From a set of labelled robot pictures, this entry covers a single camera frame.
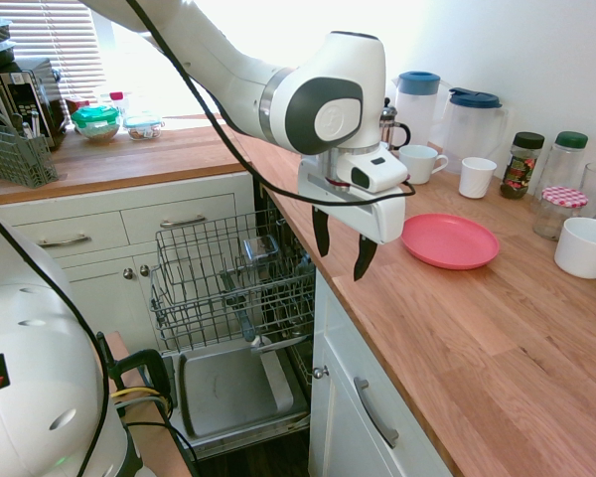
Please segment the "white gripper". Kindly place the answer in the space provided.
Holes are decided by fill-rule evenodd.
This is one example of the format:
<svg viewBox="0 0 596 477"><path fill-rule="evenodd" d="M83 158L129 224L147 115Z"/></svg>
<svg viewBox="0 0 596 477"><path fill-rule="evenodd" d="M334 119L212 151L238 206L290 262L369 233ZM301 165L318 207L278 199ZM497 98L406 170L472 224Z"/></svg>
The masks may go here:
<svg viewBox="0 0 596 477"><path fill-rule="evenodd" d="M359 253L354 265L354 281L362 279L368 271L378 243L388 243L401 235L405 216L404 197L380 200L364 206L351 206L351 202L382 199L389 194L401 193L398 186L378 193L366 192L353 185L340 189L325 179L315 156L306 156L301 159L299 165L297 187L298 193L303 197L335 204L334 207L316 205L312 208L314 236L322 257L325 257L330 249L329 216L361 234Z"/></svg>

